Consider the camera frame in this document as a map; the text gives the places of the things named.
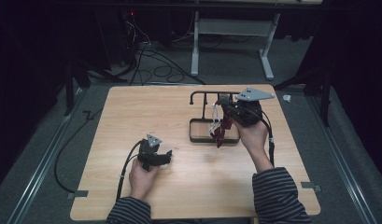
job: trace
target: dark background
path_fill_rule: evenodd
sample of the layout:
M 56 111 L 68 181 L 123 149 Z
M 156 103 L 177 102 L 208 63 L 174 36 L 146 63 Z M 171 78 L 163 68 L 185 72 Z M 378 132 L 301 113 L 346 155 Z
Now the dark background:
M 314 37 L 298 76 L 335 56 L 330 66 L 332 85 L 382 174 L 382 1 L 325 1 L 324 6 L 346 10 L 286 11 L 276 38 Z M 123 12 L 128 11 L 59 10 L 0 1 L 0 183 L 38 122 L 56 104 L 69 62 L 80 58 L 110 69 L 113 63 L 128 61 L 132 52 L 118 50 L 129 45 L 118 20 Z M 185 34 L 191 19 L 186 11 L 138 10 L 135 15 L 151 40 L 167 46 L 172 32 Z M 259 19 L 270 15 L 204 12 L 204 16 Z M 304 83 L 320 80 L 316 77 Z

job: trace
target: black metal frame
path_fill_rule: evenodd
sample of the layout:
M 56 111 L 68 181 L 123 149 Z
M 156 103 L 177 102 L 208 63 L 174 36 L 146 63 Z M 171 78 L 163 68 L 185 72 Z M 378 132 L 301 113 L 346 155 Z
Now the black metal frame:
M 208 138 L 194 138 L 194 137 L 192 137 L 191 136 L 191 124 L 194 123 L 194 122 L 202 122 L 202 123 L 211 123 L 211 122 L 213 122 L 213 119 L 206 119 L 205 118 L 205 106 L 208 104 L 208 102 L 207 102 L 207 95 L 208 94 L 217 94 L 217 100 L 219 99 L 219 95 L 220 94 L 229 94 L 229 98 L 232 101 L 233 100 L 233 95 L 234 94 L 238 94 L 240 92 L 239 91 L 194 91 L 191 94 L 190 105 L 193 105 L 193 95 L 194 94 L 198 94 L 198 93 L 201 93 L 201 94 L 204 95 L 204 98 L 203 98 L 203 113 L 202 113 L 202 117 L 200 119 L 191 119 L 190 120 L 190 132 L 189 132 L 190 140 L 193 143 L 215 143 L 216 141 L 212 137 L 208 137 Z M 239 135 L 239 138 L 236 138 L 236 139 L 223 139 L 222 143 L 236 144 L 236 143 L 239 142 L 239 140 L 240 140 L 240 135 Z
M 230 10 L 230 11 L 255 11 L 261 10 L 263 12 L 285 12 L 285 11 L 325 11 L 327 8 L 323 5 L 312 4 L 269 4 L 269 3 L 223 3 L 223 2 L 207 2 L 202 1 L 200 3 L 190 3 L 184 1 L 184 3 L 126 3 L 126 2 L 105 2 L 105 1 L 65 1 L 65 0 L 50 0 L 49 5 L 61 6 L 61 7 L 114 7 L 114 8 L 126 8 L 126 9 L 174 9 L 174 10 L 187 10 L 187 11 L 206 11 L 206 10 Z M 344 10 L 345 8 L 330 8 L 330 11 Z

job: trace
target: hand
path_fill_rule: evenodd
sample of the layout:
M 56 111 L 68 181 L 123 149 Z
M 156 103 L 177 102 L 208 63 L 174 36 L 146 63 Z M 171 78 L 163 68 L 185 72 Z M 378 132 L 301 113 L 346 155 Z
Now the hand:
M 274 168 L 264 150 L 267 137 L 265 124 L 261 121 L 249 127 L 243 127 L 236 121 L 233 121 L 233 124 L 239 130 L 241 141 L 251 156 L 257 172 Z
M 138 159 L 133 160 L 132 171 L 129 173 L 130 186 L 132 192 L 130 197 L 144 201 L 153 183 L 160 166 L 150 166 L 149 172 L 142 168 L 142 163 Z

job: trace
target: metal frame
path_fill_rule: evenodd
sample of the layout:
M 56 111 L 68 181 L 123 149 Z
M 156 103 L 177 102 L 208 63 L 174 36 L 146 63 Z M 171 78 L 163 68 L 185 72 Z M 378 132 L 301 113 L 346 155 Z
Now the metal frame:
M 85 93 L 86 93 L 86 90 L 83 90 L 81 88 L 78 89 L 76 93 L 76 102 L 74 106 L 72 107 L 71 111 L 63 118 L 58 130 L 56 131 L 56 133 L 54 134 L 53 138 L 50 141 L 50 144 L 45 152 L 45 155 L 43 156 L 40 163 L 38 164 L 38 167 L 36 168 L 30 181 L 28 182 L 28 185 L 26 189 L 24 190 L 24 193 L 19 199 L 7 223 L 22 223 L 23 222 L 23 219 L 28 211 L 28 208 L 33 202 L 34 197 L 36 196 L 36 193 L 39 190 L 39 187 L 42 185 L 42 182 L 45 179 L 45 176 L 47 175 L 50 166 L 54 163 L 54 160 L 59 152 L 60 141 L 63 139 L 66 128 L 69 122 L 71 121 L 71 118 L 73 118 L 73 115 L 75 111 L 77 110 L 78 106 L 82 102 L 83 97 L 85 96 Z
M 307 97 L 306 100 L 309 103 L 309 106 L 312 108 L 313 113 L 318 120 L 319 126 L 321 127 L 327 141 L 330 144 L 333 161 L 337 166 L 340 176 L 342 176 L 348 194 L 350 195 L 357 211 L 359 212 L 362 223 L 377 223 L 372 208 L 365 199 L 364 193 L 362 192 L 362 189 L 355 176 L 351 172 L 351 169 L 348 166 L 347 160 L 342 154 L 340 147 L 336 144 L 330 128 L 325 125 L 324 120 L 322 120 L 318 115 L 319 109 L 317 100 L 314 97 Z
M 240 92 L 239 91 L 194 91 L 192 94 L 191 94 L 191 99 L 190 99 L 190 105 L 193 105 L 193 95 L 194 94 L 202 94 L 204 97 L 203 97 L 203 112 L 202 112 L 202 117 L 200 119 L 191 119 L 190 120 L 190 131 L 189 131 L 189 136 L 190 136 L 190 140 L 191 142 L 193 143 L 216 143 L 216 140 L 213 138 L 213 137 L 208 137 L 208 138 L 196 138 L 196 137 L 193 137 L 191 135 L 191 125 L 193 123 L 212 123 L 213 122 L 213 119 L 206 119 L 205 118 L 205 106 L 208 104 L 207 102 L 207 95 L 208 94 L 217 94 L 217 100 L 219 99 L 219 95 L 220 94 L 229 94 L 229 98 L 231 99 L 231 101 L 233 100 L 233 96 L 236 95 L 236 94 L 239 94 Z M 222 140 L 222 143 L 225 143 L 225 144 L 236 144 L 238 143 L 240 140 L 240 135 L 239 135 L 239 138 L 235 138 L 235 139 L 229 139 L 229 138 L 225 138 Z
M 233 21 L 233 20 L 214 20 L 200 19 L 199 12 L 194 16 L 193 51 L 191 56 L 191 75 L 199 75 L 199 35 L 200 34 L 219 34 L 219 35 L 257 35 L 266 36 L 264 49 L 259 50 L 263 71 L 266 79 L 273 80 L 273 72 L 267 54 L 272 45 L 273 37 L 276 32 L 280 14 L 276 13 L 271 21 Z
M 81 1 L 81 0 L 50 0 L 45 6 L 57 6 L 57 7 L 82 7 L 82 8 L 126 8 L 126 9 L 173 9 L 173 10 L 186 10 L 186 11 L 207 11 L 207 10 L 229 10 L 229 11 L 263 11 L 263 12 L 289 12 L 289 11 L 315 11 L 315 12 L 334 12 L 334 11 L 346 11 L 347 7 L 323 7 L 322 4 L 292 4 L 292 3 L 247 3 L 236 2 L 225 3 L 192 3 L 187 1 L 185 3 L 127 3 L 127 2 L 107 2 L 107 1 Z

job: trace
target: striped sleeve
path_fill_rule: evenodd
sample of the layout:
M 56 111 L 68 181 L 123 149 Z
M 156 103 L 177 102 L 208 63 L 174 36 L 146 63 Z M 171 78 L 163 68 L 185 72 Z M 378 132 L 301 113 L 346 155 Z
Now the striped sleeve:
M 298 201 L 298 189 L 288 171 L 274 168 L 252 177 L 254 205 L 263 223 L 312 223 Z
M 114 207 L 106 218 L 106 223 L 150 223 L 150 206 L 135 198 L 120 198 L 115 202 Z

